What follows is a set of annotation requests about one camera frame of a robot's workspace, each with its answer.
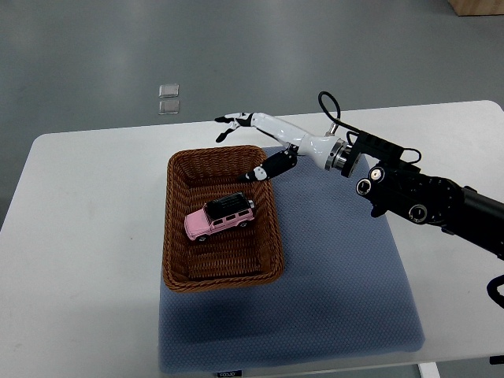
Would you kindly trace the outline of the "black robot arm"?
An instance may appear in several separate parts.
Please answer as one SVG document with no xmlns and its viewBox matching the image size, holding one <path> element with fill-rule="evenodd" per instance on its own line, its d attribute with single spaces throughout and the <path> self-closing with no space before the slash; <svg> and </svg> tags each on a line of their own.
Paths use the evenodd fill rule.
<svg viewBox="0 0 504 378">
<path fill-rule="evenodd" d="M 403 161 L 404 147 L 367 132 L 352 132 L 356 140 L 345 149 L 341 174 L 348 177 L 363 154 L 378 163 L 356 192 L 372 204 L 372 217 L 390 211 L 414 224 L 430 224 L 503 258 L 503 204 L 462 187 L 453 180 L 427 176 L 413 161 Z"/>
</svg>

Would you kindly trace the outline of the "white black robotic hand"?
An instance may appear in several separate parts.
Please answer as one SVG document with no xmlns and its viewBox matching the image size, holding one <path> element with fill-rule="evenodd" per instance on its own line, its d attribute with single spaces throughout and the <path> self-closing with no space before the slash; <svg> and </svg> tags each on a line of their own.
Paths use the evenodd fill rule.
<svg viewBox="0 0 504 378">
<path fill-rule="evenodd" d="M 239 127 L 256 128 L 275 139 L 284 149 L 271 155 L 251 171 L 238 177 L 240 182 L 269 180 L 296 166 L 299 156 L 312 158 L 316 166 L 342 169 L 347 163 L 350 146 L 333 134 L 316 136 L 280 118 L 264 113 L 232 113 L 215 119 L 228 126 L 216 139 L 218 143 Z"/>
</svg>

